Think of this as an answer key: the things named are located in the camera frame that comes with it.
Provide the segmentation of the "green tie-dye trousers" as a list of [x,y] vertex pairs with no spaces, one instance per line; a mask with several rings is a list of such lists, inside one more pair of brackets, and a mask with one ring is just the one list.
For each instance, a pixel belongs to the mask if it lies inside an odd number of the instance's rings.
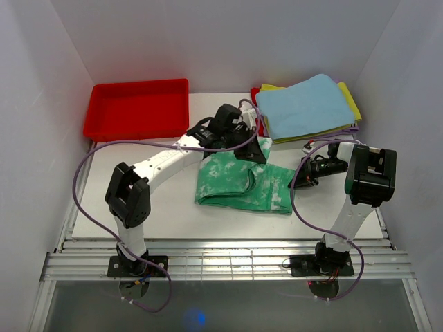
[[288,183],[294,173],[271,163],[238,160],[232,151],[218,152],[200,163],[195,203],[290,215]]

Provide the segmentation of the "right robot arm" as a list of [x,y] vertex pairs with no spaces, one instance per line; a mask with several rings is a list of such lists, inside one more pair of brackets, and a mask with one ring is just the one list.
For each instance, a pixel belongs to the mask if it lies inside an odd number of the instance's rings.
[[397,153],[371,148],[357,142],[333,140],[326,143],[327,156],[317,155],[312,142],[288,187],[313,187],[322,177],[344,173],[345,201],[334,225],[326,230],[312,255],[292,255],[289,269],[294,277],[324,275],[352,276],[351,242],[366,218],[395,191]]

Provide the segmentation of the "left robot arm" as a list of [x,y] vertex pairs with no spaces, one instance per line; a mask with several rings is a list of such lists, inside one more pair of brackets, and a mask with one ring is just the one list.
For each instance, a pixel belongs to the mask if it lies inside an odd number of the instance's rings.
[[117,255],[126,273],[136,277],[147,270],[143,222],[150,215],[154,190],[186,167],[225,149],[238,160],[265,163],[257,138],[260,125],[255,107],[223,104],[213,117],[187,130],[172,148],[134,165],[121,162],[115,166],[105,202],[118,228]]

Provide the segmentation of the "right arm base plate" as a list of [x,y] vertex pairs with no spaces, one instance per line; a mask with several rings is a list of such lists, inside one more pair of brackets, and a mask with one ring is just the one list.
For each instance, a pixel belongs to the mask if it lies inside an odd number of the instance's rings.
[[282,267],[289,269],[292,277],[351,277],[354,275],[350,258],[347,259],[344,267],[340,268],[315,262],[314,255],[291,255],[282,262]]

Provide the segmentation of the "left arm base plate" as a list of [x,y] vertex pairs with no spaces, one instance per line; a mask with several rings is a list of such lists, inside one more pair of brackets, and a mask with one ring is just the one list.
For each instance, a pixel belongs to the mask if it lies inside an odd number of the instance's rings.
[[166,277],[157,267],[140,262],[130,261],[124,257],[112,256],[109,260],[107,276],[114,278]]

